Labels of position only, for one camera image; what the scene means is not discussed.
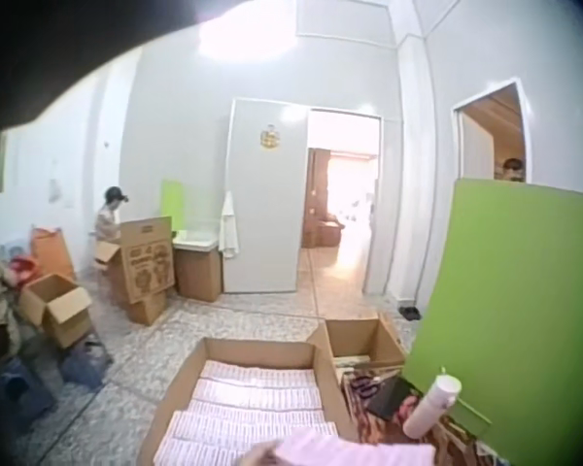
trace black object on floor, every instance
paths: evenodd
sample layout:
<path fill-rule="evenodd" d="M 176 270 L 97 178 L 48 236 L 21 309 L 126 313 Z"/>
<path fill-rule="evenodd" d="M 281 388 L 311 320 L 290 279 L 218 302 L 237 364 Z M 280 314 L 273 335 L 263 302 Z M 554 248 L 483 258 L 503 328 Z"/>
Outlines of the black object on floor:
<path fill-rule="evenodd" d="M 419 310 L 414 306 L 401 307 L 399 308 L 399 313 L 406 320 L 421 320 L 421 313 L 419 313 Z"/>
<path fill-rule="evenodd" d="M 91 333 L 68 350 L 59 370 L 66 382 L 79 383 L 94 391 L 103 385 L 104 375 L 112 363 L 106 347 Z"/>
<path fill-rule="evenodd" d="M 55 404 L 54 397 L 18 357 L 0 367 L 0 414 L 5 428 L 26 431 Z"/>
<path fill-rule="evenodd" d="M 371 399 L 367 412 L 391 422 L 401 403 L 410 395 L 419 396 L 419 392 L 403 377 L 393 376 L 385 380 L 380 391 Z"/>

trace gray tile floor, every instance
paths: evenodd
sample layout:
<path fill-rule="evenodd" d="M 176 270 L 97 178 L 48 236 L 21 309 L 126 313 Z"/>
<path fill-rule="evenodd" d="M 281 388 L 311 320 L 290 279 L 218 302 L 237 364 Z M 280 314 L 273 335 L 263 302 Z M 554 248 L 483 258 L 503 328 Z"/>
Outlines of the gray tile floor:
<path fill-rule="evenodd" d="M 115 363 L 105 385 L 91 393 L 63 383 L 55 362 L 41 354 L 35 369 L 58 402 L 17 439 L 18 460 L 25 465 L 134 464 L 156 404 L 205 336 L 303 341 L 319 318 L 363 318 L 383 311 L 409 349 L 417 322 L 401 318 L 384 299 L 362 296 L 364 254 L 353 249 L 344 241 L 339 249 L 303 250 L 297 293 L 224 295 L 212 305 L 172 296 L 151 327 L 127 320 L 104 299 L 96 279 L 83 280 L 94 301 L 95 328 Z"/>

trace white bottle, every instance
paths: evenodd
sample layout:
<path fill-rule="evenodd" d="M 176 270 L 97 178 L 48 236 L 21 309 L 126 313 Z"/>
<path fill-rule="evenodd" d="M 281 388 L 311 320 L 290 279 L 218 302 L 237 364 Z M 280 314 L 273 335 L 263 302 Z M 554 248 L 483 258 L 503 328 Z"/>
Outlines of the white bottle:
<path fill-rule="evenodd" d="M 404 434 L 411 439 L 420 439 L 426 435 L 440 417 L 454 406 L 462 389 L 463 385 L 455 377 L 436 377 L 426 396 L 404 422 Z"/>

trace hand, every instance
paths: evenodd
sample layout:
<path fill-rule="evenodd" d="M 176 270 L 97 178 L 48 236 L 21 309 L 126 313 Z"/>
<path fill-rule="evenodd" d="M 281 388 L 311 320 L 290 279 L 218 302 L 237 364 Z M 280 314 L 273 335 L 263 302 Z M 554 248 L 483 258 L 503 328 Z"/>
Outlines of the hand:
<path fill-rule="evenodd" d="M 265 442 L 257 444 L 251 448 L 237 462 L 237 466 L 261 466 L 265 464 L 277 464 L 274 456 L 274 449 L 276 449 L 278 442 Z"/>

